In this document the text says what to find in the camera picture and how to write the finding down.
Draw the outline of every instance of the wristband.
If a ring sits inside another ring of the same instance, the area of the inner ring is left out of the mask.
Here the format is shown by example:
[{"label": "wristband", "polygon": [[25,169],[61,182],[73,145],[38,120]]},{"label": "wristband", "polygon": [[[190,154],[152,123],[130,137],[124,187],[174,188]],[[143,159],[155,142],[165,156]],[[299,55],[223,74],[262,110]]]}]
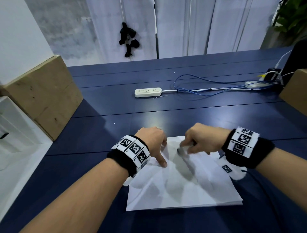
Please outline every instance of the wristband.
[{"label": "wristband", "polygon": [[259,137],[258,133],[238,127],[230,132],[222,150],[228,162],[255,168],[274,147],[272,141]]},{"label": "wristband", "polygon": [[128,170],[129,176],[134,177],[147,164],[150,153],[143,140],[134,135],[126,135],[115,143],[107,157],[114,159]]}]

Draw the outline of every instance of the hand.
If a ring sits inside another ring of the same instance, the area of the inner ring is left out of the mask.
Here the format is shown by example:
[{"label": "hand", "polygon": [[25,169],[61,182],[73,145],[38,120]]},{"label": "hand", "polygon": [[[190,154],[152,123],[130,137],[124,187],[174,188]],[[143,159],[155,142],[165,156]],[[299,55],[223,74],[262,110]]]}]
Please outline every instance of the hand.
[{"label": "hand", "polygon": [[167,167],[167,163],[160,152],[161,145],[166,145],[166,135],[162,129],[157,127],[141,128],[135,136],[142,139],[149,148],[149,153],[155,157],[161,167]]},{"label": "hand", "polygon": [[216,152],[222,148],[230,132],[229,129],[196,123],[185,133],[185,139],[180,143],[180,146],[188,146],[194,140],[197,144],[188,149],[188,154],[201,151],[210,154],[210,152]]}]

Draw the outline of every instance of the sheet of paper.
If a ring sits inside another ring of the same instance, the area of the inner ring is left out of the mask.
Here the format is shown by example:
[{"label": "sheet of paper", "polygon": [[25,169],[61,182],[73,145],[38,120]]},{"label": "sheet of paper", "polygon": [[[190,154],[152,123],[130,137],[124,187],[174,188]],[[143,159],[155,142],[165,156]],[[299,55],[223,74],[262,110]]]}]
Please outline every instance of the sheet of paper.
[{"label": "sheet of paper", "polygon": [[184,136],[167,138],[161,152],[168,166],[162,168],[155,158],[129,185],[127,211],[242,205],[228,174],[206,153],[181,157],[177,154]]}]

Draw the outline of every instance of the brown cardboard box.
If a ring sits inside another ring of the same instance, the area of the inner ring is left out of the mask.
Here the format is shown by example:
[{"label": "brown cardboard box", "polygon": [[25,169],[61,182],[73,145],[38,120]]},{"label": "brown cardboard box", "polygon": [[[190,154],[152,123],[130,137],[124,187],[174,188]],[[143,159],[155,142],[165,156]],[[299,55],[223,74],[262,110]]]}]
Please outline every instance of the brown cardboard box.
[{"label": "brown cardboard box", "polygon": [[307,69],[298,69],[279,97],[307,116]]},{"label": "brown cardboard box", "polygon": [[9,96],[53,141],[83,99],[61,56],[0,86],[0,95]]}]

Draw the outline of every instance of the table surface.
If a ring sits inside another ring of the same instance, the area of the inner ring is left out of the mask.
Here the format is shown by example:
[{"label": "table surface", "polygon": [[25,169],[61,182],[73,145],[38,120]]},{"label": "table surface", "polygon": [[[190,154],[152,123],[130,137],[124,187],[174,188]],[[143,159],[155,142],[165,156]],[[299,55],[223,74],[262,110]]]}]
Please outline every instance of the table surface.
[{"label": "table surface", "polygon": [[[0,232],[19,232],[105,159],[119,138],[141,127],[158,126],[173,137],[184,135],[196,122],[225,128],[242,126],[307,159],[307,118],[279,99],[277,92],[134,97],[135,89],[172,89],[182,74],[215,81],[256,80],[287,51],[289,48],[70,67],[84,100],[2,220]],[[177,84],[185,88],[228,86],[189,76]],[[99,232],[307,232],[307,215],[260,174],[250,172],[265,188],[277,214],[260,185],[247,174],[234,181],[242,206],[126,212],[128,187],[122,187]]]}]

